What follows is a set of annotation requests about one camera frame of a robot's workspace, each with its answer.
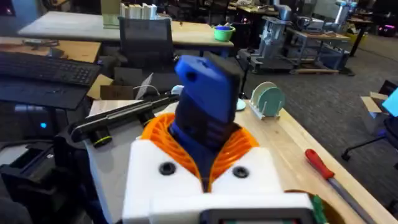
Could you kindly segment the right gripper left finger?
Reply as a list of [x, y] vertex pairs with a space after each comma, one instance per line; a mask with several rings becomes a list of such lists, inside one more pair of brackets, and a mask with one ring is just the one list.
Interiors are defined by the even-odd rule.
[[132, 142], [123, 223], [199, 223], [201, 175], [192, 157], [169, 133], [173, 113], [149, 121]]

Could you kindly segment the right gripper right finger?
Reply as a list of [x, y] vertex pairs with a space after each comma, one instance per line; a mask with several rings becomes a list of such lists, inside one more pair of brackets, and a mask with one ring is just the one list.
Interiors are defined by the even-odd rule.
[[254, 136], [239, 128], [225, 142], [210, 169], [208, 191], [213, 194], [281, 193], [272, 154]]

